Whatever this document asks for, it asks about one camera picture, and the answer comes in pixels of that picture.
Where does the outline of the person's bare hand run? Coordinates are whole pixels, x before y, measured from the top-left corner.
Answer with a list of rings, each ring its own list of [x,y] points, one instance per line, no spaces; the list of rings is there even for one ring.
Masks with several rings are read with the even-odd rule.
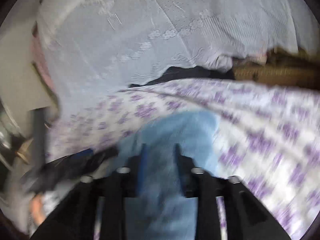
[[[29,204],[29,210],[30,210],[33,222],[36,226],[40,226],[47,218],[47,215],[43,208],[42,199],[43,199],[43,194],[37,194],[31,199]]]

